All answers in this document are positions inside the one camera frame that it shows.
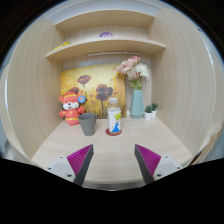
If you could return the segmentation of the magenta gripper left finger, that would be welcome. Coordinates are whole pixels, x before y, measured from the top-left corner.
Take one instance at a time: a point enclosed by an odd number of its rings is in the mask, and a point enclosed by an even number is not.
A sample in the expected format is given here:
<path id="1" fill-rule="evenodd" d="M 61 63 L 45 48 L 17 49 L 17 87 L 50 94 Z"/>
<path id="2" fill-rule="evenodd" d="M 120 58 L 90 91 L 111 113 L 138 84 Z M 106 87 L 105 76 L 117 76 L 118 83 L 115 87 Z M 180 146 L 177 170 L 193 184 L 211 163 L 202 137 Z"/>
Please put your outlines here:
<path id="1" fill-rule="evenodd" d="M 59 156 L 45 170 L 82 186 L 93 154 L 93 145 L 90 144 L 68 156 Z"/>

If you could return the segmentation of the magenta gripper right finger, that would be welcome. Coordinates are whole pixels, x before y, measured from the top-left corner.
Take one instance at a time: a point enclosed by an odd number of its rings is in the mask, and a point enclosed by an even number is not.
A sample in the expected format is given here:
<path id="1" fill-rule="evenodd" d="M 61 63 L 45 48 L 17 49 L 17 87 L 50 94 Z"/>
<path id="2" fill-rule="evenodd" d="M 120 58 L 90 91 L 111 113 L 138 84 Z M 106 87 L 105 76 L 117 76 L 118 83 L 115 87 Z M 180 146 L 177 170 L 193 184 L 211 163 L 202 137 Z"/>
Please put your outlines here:
<path id="1" fill-rule="evenodd" d="M 145 184 L 150 184 L 182 169 L 182 166 L 170 156 L 161 156 L 138 144 L 135 145 L 134 154 Z"/>

